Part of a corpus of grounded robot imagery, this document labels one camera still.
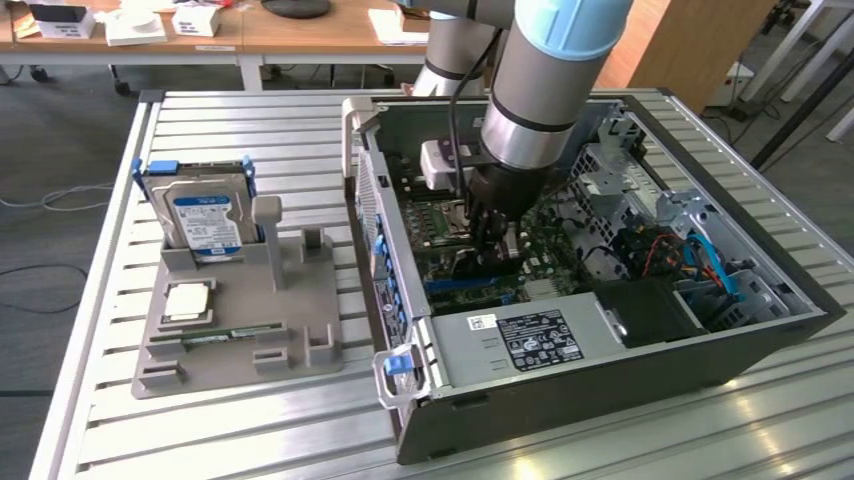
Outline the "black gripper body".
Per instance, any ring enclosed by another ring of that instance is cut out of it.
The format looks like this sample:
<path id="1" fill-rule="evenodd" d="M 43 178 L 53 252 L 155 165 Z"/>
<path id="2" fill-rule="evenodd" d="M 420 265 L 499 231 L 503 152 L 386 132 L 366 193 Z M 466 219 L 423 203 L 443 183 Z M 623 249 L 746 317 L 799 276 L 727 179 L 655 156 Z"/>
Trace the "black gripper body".
<path id="1" fill-rule="evenodd" d="M 478 166 L 468 183 L 474 218 L 487 215 L 518 221 L 539 200 L 550 175 L 550 167 L 519 170 L 500 163 Z"/>

